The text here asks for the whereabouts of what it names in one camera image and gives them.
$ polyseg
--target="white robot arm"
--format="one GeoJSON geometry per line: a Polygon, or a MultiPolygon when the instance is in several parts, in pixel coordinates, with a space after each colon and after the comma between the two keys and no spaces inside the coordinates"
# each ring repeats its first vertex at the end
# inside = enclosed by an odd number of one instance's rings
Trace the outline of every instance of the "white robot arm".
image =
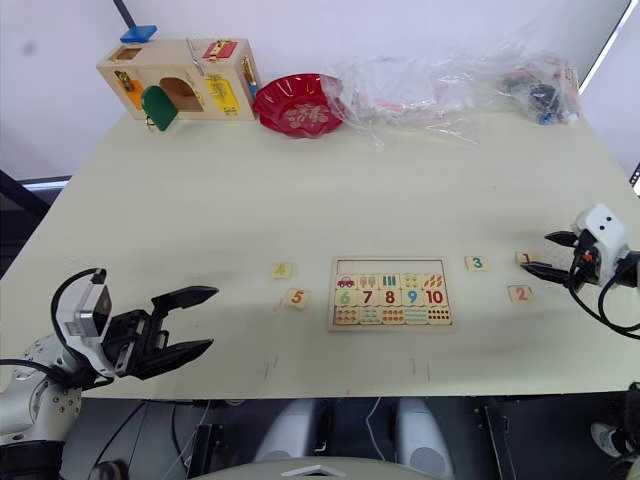
{"type": "Polygon", "coordinates": [[[187,287],[152,299],[154,310],[111,317],[106,271],[90,269],[66,280],[51,302],[55,335],[31,345],[13,365],[0,393],[0,477],[58,479],[62,447],[78,417],[83,390],[135,376],[147,379],[199,357],[213,340],[168,346],[162,321],[218,292],[187,287]]]}

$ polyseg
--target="white table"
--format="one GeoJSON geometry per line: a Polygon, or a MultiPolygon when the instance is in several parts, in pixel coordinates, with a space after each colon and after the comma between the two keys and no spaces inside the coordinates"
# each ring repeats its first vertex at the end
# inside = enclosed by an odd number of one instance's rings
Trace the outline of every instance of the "white table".
{"type": "MultiPolygon", "coordinates": [[[[257,123],[178,122],[150,133],[123,118],[62,192],[0,284],[1,355],[51,331],[49,302],[67,276],[108,270],[114,313],[188,284],[221,292],[175,311],[170,341],[209,338],[198,360],[106,397],[269,398],[545,394],[624,389],[640,344],[590,319],[559,285],[519,269],[543,239],[604,201],[640,247],[640,201],[586,122],[540,127],[487,115],[479,144],[393,133],[382,151],[342,128],[293,140],[257,123]],[[445,334],[328,332],[334,256],[442,256],[457,326],[445,334]],[[489,258],[469,273],[465,255],[489,258]],[[291,280],[269,280],[274,262],[291,280]],[[508,285],[536,301],[513,304],[508,285]],[[288,288],[306,310],[276,308],[288,288]]],[[[596,289],[586,287],[593,300],[596,289]]],[[[617,289],[612,319],[638,320],[617,289]]]]}

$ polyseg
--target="wooden tile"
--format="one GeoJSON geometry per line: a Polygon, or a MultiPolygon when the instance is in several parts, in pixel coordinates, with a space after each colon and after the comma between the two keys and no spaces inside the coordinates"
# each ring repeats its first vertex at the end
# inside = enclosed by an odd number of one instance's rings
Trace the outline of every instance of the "wooden tile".
{"type": "Polygon", "coordinates": [[[360,325],[378,325],[382,323],[382,308],[365,307],[360,309],[360,325]]]}
{"type": "Polygon", "coordinates": [[[513,303],[533,302],[533,290],[527,285],[511,285],[508,290],[509,298],[513,303]]]}
{"type": "Polygon", "coordinates": [[[402,305],[402,292],[399,289],[380,290],[380,304],[382,306],[402,305]]]}
{"type": "Polygon", "coordinates": [[[358,275],[354,273],[339,273],[336,275],[336,290],[356,290],[358,275]]]}
{"type": "Polygon", "coordinates": [[[442,290],[445,288],[444,277],[439,273],[424,275],[422,277],[422,288],[424,290],[442,290]]]}
{"type": "Polygon", "coordinates": [[[272,280],[290,278],[292,274],[292,263],[274,263],[271,265],[271,268],[269,268],[269,278],[271,278],[272,280]]]}
{"type": "Polygon", "coordinates": [[[464,263],[470,272],[489,271],[489,260],[487,257],[464,257],[464,263]]]}
{"type": "Polygon", "coordinates": [[[424,293],[419,288],[410,290],[402,290],[402,305],[405,307],[422,307],[424,306],[424,293]]]}
{"type": "Polygon", "coordinates": [[[425,290],[423,294],[424,294],[424,304],[428,307],[444,307],[449,305],[447,292],[444,289],[425,290]]]}
{"type": "Polygon", "coordinates": [[[334,303],[338,307],[357,307],[360,301],[360,292],[357,290],[336,290],[334,303]]]}
{"type": "Polygon", "coordinates": [[[451,310],[449,307],[435,307],[427,310],[427,318],[429,325],[451,325],[451,310]]]}
{"type": "Polygon", "coordinates": [[[535,253],[516,252],[516,263],[518,265],[522,263],[527,263],[527,262],[537,262],[538,260],[540,260],[540,257],[535,253]]]}
{"type": "Polygon", "coordinates": [[[400,275],[398,273],[378,274],[378,288],[380,290],[400,288],[400,275]]]}
{"type": "Polygon", "coordinates": [[[377,290],[378,285],[378,275],[375,273],[366,274],[361,273],[358,274],[358,283],[356,285],[358,290],[377,290]]]}
{"type": "Polygon", "coordinates": [[[284,303],[290,307],[299,308],[302,310],[307,307],[309,299],[311,298],[311,292],[309,290],[300,290],[297,288],[290,288],[285,296],[284,303]]]}
{"type": "Polygon", "coordinates": [[[418,273],[401,274],[400,288],[420,290],[422,288],[422,275],[418,273]]]}
{"type": "Polygon", "coordinates": [[[403,325],[405,323],[404,308],[381,308],[382,323],[385,325],[403,325]]]}
{"type": "Polygon", "coordinates": [[[426,307],[412,307],[404,309],[407,325],[426,325],[428,323],[426,307]]]}
{"type": "Polygon", "coordinates": [[[335,307],[333,323],[335,325],[357,325],[360,322],[359,308],[335,307]]]}
{"type": "Polygon", "coordinates": [[[361,307],[377,307],[380,303],[380,290],[359,290],[358,305],[361,307]]]}

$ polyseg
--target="white wall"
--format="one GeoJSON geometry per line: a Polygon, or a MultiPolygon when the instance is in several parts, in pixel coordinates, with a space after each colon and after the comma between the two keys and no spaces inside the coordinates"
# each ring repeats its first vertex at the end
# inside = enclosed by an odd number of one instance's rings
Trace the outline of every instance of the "white wall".
{"type": "Polygon", "coordinates": [[[628,177],[640,163],[640,7],[582,95],[589,122],[628,177]]]}
{"type": "MultiPolygon", "coordinates": [[[[522,35],[588,71],[629,0],[128,0],[160,37],[250,39],[263,81],[376,54],[437,57],[522,35]]],[[[0,1],[0,167],[72,174],[124,111],[95,64],[126,30],[109,0],[0,1]]]]}

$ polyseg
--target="clear plastic bag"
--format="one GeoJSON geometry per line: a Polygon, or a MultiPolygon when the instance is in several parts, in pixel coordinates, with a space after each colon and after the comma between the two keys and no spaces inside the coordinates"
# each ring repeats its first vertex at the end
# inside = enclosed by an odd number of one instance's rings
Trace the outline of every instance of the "clear plastic bag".
{"type": "Polygon", "coordinates": [[[322,87],[333,113],[378,144],[386,125],[476,143],[473,113],[482,111],[518,109],[540,124],[573,122],[579,113],[575,70],[553,54],[523,51],[512,46],[437,64],[416,58],[343,63],[325,72],[322,87]]]}

